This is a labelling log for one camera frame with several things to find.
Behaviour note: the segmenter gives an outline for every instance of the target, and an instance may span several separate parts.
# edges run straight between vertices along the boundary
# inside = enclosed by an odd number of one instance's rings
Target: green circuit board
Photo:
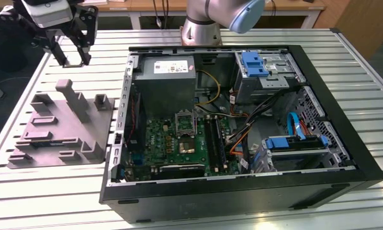
[[[202,164],[205,165],[205,176],[238,174],[237,161],[228,161],[228,168],[224,171],[214,172],[210,168],[210,159],[208,153],[206,133],[204,118],[197,118],[193,122],[196,125],[196,135],[193,137],[176,136],[176,119],[150,119],[147,124],[147,148],[143,155],[133,156],[135,160],[143,159],[143,166],[136,169],[139,180],[150,180],[150,167],[160,165],[176,164]],[[182,119],[178,126],[185,129],[190,128],[190,121]],[[226,117],[218,119],[222,137],[230,134],[229,121]],[[192,148],[193,153],[181,153],[180,143],[188,142],[185,146]]]

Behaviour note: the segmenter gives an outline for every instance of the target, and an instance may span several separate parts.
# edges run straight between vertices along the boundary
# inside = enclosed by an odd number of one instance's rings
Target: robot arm
[[[248,32],[258,22],[264,7],[265,0],[189,0],[184,45],[218,45],[220,24],[236,33]]]
[[[9,26],[27,31],[33,46],[41,46],[52,53],[64,67],[89,65],[89,49],[96,41],[97,12],[96,6],[77,5],[84,0],[12,0],[0,12],[0,20]],[[87,25],[87,35],[79,28],[77,20]],[[81,63],[72,65],[56,41],[56,33],[63,31],[77,47]]]

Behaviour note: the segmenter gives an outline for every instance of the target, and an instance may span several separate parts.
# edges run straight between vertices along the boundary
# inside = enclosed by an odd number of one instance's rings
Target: motherboard
[[[178,113],[170,119],[149,119],[145,150],[131,153],[133,180],[238,174],[232,146],[225,144],[230,132],[225,116]]]

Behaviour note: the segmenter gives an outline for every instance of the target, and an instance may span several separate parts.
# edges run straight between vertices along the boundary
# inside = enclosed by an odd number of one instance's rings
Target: slotted table surface
[[[383,80],[341,34],[330,30],[269,29],[236,34],[222,30],[225,45],[302,45],[342,109],[383,169]],[[69,58],[76,47],[61,38]],[[129,225],[99,203],[104,163],[12,170],[8,156],[31,118],[33,94],[56,100],[59,79],[71,79],[85,98],[121,93],[128,48],[178,46],[180,31],[99,31],[89,66],[64,69],[45,55],[0,134],[0,229],[369,229],[383,227],[383,182],[349,193],[318,209],[262,213],[182,222]]]

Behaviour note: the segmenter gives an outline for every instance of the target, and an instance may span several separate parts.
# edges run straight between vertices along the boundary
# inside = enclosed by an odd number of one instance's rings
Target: ram slot
[[[212,122],[210,122],[209,116],[208,118],[205,118],[205,136],[206,136],[210,170],[213,172],[218,172],[218,160],[217,160],[214,145],[213,145]]]
[[[217,158],[218,158],[218,165],[220,170],[224,171],[228,167],[228,162],[225,158],[225,151],[224,151],[224,139],[222,139],[222,132],[220,129],[218,119],[217,116],[212,119],[212,127],[213,127],[213,140],[214,140],[214,149],[217,152]]]

